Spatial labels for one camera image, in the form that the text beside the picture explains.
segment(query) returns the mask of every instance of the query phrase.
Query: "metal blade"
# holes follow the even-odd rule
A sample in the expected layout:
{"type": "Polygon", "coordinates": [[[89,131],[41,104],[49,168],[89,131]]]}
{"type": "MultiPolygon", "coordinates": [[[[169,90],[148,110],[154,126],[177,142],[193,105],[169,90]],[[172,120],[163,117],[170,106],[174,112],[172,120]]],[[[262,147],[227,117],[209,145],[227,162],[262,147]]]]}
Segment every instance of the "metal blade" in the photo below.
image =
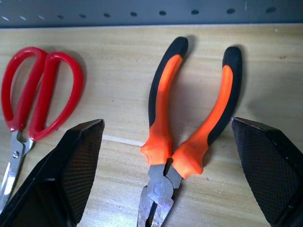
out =
{"type": "Polygon", "coordinates": [[[35,142],[28,137],[27,141],[24,143],[24,153],[23,155],[26,155],[28,152],[30,152],[35,145],[35,142]]]}
{"type": "Polygon", "coordinates": [[[10,195],[14,189],[15,181],[18,176],[20,165],[24,157],[24,145],[18,141],[17,137],[18,131],[14,131],[11,135],[10,141],[12,154],[0,188],[0,214],[6,206],[10,195]]]}
{"type": "Polygon", "coordinates": [[[139,204],[139,213],[138,213],[138,227],[145,227],[146,222],[149,219],[149,215],[152,209],[153,200],[150,199],[147,193],[147,186],[142,190],[139,204]]]}

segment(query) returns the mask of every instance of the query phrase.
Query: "wooden surface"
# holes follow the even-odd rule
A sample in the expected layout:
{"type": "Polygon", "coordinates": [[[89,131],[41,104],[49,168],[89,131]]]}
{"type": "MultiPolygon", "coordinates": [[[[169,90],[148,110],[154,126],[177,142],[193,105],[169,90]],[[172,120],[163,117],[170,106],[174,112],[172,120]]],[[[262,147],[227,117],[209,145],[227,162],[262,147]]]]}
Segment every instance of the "wooden surface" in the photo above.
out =
{"type": "MultiPolygon", "coordinates": [[[[205,119],[221,82],[230,45],[244,57],[241,100],[235,116],[281,129],[303,150],[303,25],[172,26],[13,29],[0,33],[0,79],[10,58],[26,46],[64,51],[82,65],[86,85],[68,121],[28,153],[17,183],[78,123],[103,118],[105,130],[94,185],[78,226],[136,226],[149,166],[139,152],[148,137],[148,94],[158,64],[177,36],[190,54],[173,82],[169,124],[175,146],[205,119]]],[[[27,60],[13,88],[15,108],[34,60],[27,60]]],[[[63,109],[72,86],[61,64],[48,124],[63,109]]],[[[0,113],[0,180],[10,156],[10,132],[0,113]]],[[[204,158],[202,175],[182,182],[166,226],[269,226],[245,179],[228,125],[204,158]]]]}

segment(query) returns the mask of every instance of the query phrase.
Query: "scissors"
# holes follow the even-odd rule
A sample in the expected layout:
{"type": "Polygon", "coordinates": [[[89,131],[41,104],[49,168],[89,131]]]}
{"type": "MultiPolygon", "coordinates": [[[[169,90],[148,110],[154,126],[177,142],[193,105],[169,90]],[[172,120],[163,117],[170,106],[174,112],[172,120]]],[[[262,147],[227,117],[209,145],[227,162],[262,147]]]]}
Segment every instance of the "scissors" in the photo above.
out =
{"type": "Polygon", "coordinates": [[[12,132],[10,141],[12,153],[0,188],[0,213],[2,213],[10,198],[25,155],[33,148],[36,141],[49,135],[66,121],[80,99],[82,87],[83,74],[80,65],[71,56],[63,52],[52,52],[48,54],[39,48],[27,47],[17,52],[8,63],[2,82],[1,104],[5,122],[12,132]],[[22,91],[16,111],[13,114],[10,98],[12,81],[18,66],[26,58],[31,56],[36,56],[36,61],[22,91]],[[44,128],[53,94],[56,70],[61,61],[69,64],[73,73],[71,96],[57,119],[48,127],[44,128]],[[29,111],[33,104],[35,92],[42,74],[41,90],[38,95],[33,118],[29,124],[29,137],[26,142],[22,142],[21,132],[26,126],[29,111]]]}
{"type": "Polygon", "coordinates": [[[230,121],[239,98],[242,55],[239,48],[229,47],[224,53],[221,87],[212,111],[172,155],[172,138],[167,121],[169,88],[187,49],[188,40],[176,38],[165,52],[151,84],[149,137],[141,147],[141,153],[150,165],[150,181],[143,187],[140,197],[139,227],[161,226],[173,206],[181,180],[191,174],[202,174],[202,158],[230,121]]]}

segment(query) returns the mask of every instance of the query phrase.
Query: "metal shelf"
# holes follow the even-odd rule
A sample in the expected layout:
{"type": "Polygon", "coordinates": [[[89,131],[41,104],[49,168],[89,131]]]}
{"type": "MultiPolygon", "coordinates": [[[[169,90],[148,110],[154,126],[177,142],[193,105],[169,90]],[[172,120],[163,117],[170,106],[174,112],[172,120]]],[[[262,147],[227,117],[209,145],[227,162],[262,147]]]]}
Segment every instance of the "metal shelf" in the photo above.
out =
{"type": "Polygon", "coordinates": [[[302,23],[303,0],[0,0],[0,27],[302,23]]]}

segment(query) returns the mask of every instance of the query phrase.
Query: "orange and black handle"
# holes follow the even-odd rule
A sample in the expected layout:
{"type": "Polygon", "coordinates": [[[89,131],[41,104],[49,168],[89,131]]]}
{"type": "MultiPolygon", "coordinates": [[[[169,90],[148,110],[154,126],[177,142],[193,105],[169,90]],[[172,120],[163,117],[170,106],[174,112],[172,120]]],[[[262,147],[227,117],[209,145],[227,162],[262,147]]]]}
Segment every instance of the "orange and black handle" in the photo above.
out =
{"type": "Polygon", "coordinates": [[[141,147],[149,165],[165,164],[171,157],[172,138],[167,121],[171,82],[187,52],[188,40],[176,38],[165,52],[153,78],[148,102],[149,138],[141,147]]]}
{"type": "Polygon", "coordinates": [[[230,121],[240,95],[241,80],[241,51],[237,47],[229,47],[224,53],[220,92],[212,111],[172,156],[172,165],[183,178],[202,174],[202,158],[230,121]]]}

